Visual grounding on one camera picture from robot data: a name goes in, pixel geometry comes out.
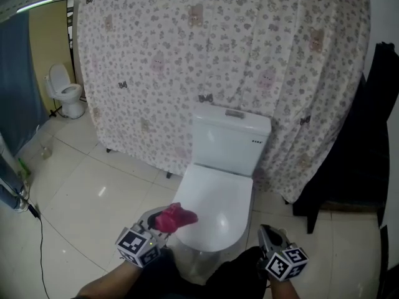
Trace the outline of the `black white patterned board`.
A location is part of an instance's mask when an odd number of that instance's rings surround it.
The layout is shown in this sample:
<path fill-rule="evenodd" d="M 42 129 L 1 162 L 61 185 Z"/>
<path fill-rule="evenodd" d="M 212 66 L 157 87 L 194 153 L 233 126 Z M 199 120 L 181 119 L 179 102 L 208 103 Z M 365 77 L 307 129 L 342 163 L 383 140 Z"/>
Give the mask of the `black white patterned board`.
<path fill-rule="evenodd" d="M 73 21 L 74 21 L 74 8 L 67 7 L 67 32 L 69 40 L 69 49 L 73 49 Z"/>

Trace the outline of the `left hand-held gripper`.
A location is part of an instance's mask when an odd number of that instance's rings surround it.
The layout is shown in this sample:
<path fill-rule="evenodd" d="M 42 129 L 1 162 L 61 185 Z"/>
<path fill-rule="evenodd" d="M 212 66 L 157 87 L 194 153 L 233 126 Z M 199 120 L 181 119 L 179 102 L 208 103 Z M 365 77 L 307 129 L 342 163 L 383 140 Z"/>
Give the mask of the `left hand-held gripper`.
<path fill-rule="evenodd" d="M 115 245 L 124 260 L 143 268 L 161 255 L 161 249 L 172 233 L 156 230 L 155 217 L 167 208 L 150 209 L 131 228 L 122 230 Z"/>

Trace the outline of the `white toilet with tank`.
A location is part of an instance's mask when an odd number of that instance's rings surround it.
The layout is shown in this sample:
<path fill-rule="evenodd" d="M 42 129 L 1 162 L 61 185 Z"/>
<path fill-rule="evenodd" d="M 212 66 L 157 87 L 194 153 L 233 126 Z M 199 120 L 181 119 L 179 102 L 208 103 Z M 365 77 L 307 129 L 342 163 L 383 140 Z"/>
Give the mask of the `white toilet with tank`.
<path fill-rule="evenodd" d="M 204 103 L 196 107 L 193 113 L 193 147 L 189 165 L 195 164 L 252 179 L 271 133 L 271 121 L 265 116 L 248 112 L 244 112 L 244 119 L 234 118 L 226 116 L 226 110 L 233 109 Z M 203 284 L 221 262 L 235 251 L 241 238 L 220 252 L 200 252 L 176 238 L 173 250 L 181 274 L 190 282 Z"/>

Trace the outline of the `clear plastic bottle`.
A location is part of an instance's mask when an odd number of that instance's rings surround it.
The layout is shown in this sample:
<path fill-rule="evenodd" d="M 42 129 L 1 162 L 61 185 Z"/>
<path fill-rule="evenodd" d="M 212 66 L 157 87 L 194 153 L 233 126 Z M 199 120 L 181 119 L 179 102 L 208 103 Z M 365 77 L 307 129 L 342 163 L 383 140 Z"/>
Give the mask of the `clear plastic bottle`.
<path fill-rule="evenodd" d="M 40 135 L 39 144 L 41 147 L 42 159 L 49 159 L 52 156 L 52 137 Z"/>

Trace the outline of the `pink cloth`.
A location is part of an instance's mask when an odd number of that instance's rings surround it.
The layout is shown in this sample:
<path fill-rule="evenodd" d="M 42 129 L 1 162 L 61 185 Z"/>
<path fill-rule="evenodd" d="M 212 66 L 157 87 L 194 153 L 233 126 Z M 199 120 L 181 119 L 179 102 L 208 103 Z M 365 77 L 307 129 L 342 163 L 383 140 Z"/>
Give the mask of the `pink cloth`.
<path fill-rule="evenodd" d="M 198 216 L 193 211 L 182 208 L 180 202 L 170 204 L 155 217 L 155 229 L 172 234 L 179 228 L 198 222 Z"/>

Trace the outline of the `black hanging cloth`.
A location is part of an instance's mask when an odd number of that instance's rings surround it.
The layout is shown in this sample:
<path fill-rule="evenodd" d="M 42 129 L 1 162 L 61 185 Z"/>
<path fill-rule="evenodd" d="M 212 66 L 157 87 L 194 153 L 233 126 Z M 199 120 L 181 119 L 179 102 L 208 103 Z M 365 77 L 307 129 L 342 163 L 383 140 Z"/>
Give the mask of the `black hanging cloth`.
<path fill-rule="evenodd" d="M 327 206 L 382 218 L 390 175 L 387 121 L 398 96 L 399 55 L 394 44 L 378 43 L 334 145 L 292 205 L 295 216 L 307 219 L 308 234 Z"/>

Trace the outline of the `blue curtain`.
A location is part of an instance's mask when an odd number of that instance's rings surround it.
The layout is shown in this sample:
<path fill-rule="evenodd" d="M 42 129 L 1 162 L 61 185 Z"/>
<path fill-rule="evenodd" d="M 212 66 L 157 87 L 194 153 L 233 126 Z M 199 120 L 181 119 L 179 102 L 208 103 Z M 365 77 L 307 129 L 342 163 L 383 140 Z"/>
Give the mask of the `blue curtain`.
<path fill-rule="evenodd" d="M 14 156 L 49 119 L 32 63 L 29 16 L 0 23 L 0 134 Z"/>

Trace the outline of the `person's right leg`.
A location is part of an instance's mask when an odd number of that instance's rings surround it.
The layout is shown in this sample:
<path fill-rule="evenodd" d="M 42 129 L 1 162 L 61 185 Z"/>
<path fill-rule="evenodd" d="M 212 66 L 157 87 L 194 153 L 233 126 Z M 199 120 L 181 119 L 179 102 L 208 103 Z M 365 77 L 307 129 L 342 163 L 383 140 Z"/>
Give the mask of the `person's right leg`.
<path fill-rule="evenodd" d="M 232 261 L 224 262 L 204 286 L 205 299 L 263 299 L 267 278 L 257 271 L 260 247 L 251 247 Z"/>

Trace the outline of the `floral patterned curtain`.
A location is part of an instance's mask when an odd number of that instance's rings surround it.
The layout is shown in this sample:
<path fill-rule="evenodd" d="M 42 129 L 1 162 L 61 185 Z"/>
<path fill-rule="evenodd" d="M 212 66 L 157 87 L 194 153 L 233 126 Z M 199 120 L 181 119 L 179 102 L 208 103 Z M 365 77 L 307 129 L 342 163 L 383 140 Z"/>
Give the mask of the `floral patterned curtain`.
<path fill-rule="evenodd" d="M 298 200 L 354 100 L 370 0 L 80 0 L 77 42 L 101 144 L 181 175 L 192 112 L 266 116 L 256 187 Z"/>

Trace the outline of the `fluorescent light tube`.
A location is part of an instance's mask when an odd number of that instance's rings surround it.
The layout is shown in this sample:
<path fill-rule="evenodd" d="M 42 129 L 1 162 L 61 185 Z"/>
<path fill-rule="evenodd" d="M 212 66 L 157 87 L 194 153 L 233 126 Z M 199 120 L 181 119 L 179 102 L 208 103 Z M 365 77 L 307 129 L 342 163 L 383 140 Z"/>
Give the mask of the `fluorescent light tube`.
<path fill-rule="evenodd" d="M 48 3 L 52 2 L 52 1 L 53 1 L 53 0 L 41 0 L 41 1 L 33 2 L 33 3 L 30 3 L 30 4 L 28 4 L 28 5 L 24 6 L 24 7 L 20 7 L 20 8 L 16 11 L 16 13 L 19 14 L 19 13 L 21 13 L 21 12 L 24 12 L 24 11 L 27 11 L 27 10 L 30 10 L 30 9 L 33 9 L 33 8 L 35 8 L 35 7 L 39 7 L 39 6 L 48 4 Z"/>

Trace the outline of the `white toilet lid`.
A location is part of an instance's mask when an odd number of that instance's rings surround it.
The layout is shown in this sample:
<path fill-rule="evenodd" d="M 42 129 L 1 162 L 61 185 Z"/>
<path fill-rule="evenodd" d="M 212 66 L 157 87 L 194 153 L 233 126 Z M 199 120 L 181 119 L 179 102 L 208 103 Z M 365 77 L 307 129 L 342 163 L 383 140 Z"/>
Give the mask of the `white toilet lid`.
<path fill-rule="evenodd" d="M 200 252 L 220 252 L 244 234 L 249 219 L 253 180 L 191 164 L 174 202 L 194 212 L 198 221 L 179 228 L 176 238 Z"/>

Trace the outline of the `yellow partition panel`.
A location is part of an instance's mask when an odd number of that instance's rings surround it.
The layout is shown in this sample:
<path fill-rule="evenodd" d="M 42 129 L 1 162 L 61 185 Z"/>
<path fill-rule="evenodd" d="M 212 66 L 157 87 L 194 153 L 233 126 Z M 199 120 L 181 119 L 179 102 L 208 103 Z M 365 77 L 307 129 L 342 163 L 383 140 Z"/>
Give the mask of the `yellow partition panel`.
<path fill-rule="evenodd" d="M 67 1 L 51 2 L 28 11 L 29 39 L 39 93 L 48 113 L 60 106 L 47 94 L 44 77 L 54 64 L 64 64 L 71 82 L 75 82 L 69 48 Z"/>

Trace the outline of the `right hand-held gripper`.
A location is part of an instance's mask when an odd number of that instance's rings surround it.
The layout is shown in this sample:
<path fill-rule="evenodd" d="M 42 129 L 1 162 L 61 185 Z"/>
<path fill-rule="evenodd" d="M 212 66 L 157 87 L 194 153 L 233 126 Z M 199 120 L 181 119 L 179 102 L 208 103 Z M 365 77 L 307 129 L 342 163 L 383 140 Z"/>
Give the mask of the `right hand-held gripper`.
<path fill-rule="evenodd" d="M 309 262 L 301 247 L 290 242 L 286 235 L 269 225 L 261 224 L 257 231 L 259 248 L 259 273 L 273 276 L 279 281 L 297 277 Z"/>

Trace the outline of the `small white open toilet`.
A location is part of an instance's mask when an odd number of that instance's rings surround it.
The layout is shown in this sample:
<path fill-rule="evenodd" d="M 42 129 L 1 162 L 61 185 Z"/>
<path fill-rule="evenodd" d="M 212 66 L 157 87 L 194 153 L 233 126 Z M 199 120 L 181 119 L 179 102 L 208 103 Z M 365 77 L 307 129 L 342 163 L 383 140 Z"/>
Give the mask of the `small white open toilet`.
<path fill-rule="evenodd" d="M 83 88 L 70 81 L 68 71 L 63 64 L 52 65 L 44 77 L 44 83 L 48 96 L 60 101 L 64 116 L 75 120 L 84 114 L 85 109 L 80 102 Z"/>

